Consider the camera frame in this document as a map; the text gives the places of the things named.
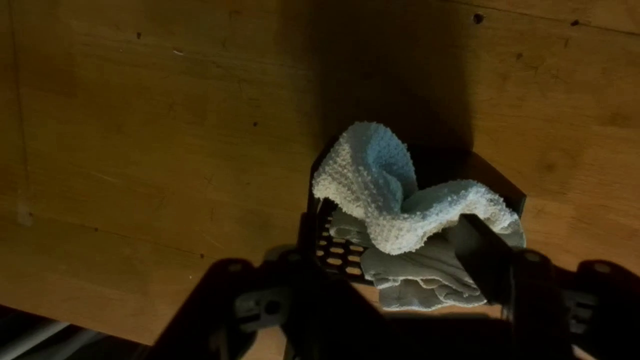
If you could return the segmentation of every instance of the wooden surface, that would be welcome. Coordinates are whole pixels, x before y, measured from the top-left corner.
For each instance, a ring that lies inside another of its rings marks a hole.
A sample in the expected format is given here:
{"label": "wooden surface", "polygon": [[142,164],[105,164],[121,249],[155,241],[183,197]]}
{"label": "wooden surface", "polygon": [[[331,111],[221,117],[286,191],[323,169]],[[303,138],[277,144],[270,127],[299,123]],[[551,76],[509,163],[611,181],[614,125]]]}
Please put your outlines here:
{"label": "wooden surface", "polygon": [[639,15],[0,0],[0,302],[152,342],[208,262],[296,241],[315,157],[362,119],[474,146],[559,265],[640,273]]}

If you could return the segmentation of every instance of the metal mechanism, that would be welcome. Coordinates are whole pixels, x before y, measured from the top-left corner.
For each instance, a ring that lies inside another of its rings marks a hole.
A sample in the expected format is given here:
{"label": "metal mechanism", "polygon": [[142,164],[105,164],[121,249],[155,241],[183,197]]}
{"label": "metal mechanism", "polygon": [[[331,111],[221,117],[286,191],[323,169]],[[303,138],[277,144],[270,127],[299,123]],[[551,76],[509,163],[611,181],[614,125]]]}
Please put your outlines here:
{"label": "metal mechanism", "polygon": [[[578,345],[597,359],[634,359],[640,279],[612,262],[583,262],[577,273],[535,250],[509,249],[483,221],[454,245],[491,304],[505,318],[384,317],[339,273],[304,249],[255,269],[217,262],[169,325],[151,359],[236,360],[256,330],[281,326],[288,360],[569,360]],[[303,221],[300,239],[315,232]]]}

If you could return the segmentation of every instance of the fluffy towel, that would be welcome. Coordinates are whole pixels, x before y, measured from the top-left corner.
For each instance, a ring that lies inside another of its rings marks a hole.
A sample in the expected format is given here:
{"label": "fluffy towel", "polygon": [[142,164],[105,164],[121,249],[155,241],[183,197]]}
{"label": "fluffy towel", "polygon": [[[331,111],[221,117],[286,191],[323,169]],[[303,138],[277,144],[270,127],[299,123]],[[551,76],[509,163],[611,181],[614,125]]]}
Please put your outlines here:
{"label": "fluffy towel", "polygon": [[370,247],[360,265],[383,309],[484,302],[446,241],[453,232],[442,232],[461,215],[477,215],[511,247],[525,247],[518,216],[481,183],[418,191],[407,146],[380,125],[350,127],[317,171],[312,193],[341,206],[334,237]]}

